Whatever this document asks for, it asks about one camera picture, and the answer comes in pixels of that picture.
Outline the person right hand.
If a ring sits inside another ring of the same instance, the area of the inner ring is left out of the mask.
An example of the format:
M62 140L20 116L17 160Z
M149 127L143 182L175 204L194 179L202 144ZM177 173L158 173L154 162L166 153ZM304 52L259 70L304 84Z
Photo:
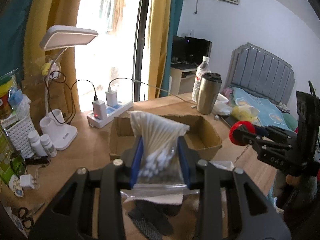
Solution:
M284 192L286 185L293 186L295 190L298 190L299 193L305 193L310 199L315 198L318 190L316 177L295 177L277 170L272 187L272 196L279 197Z

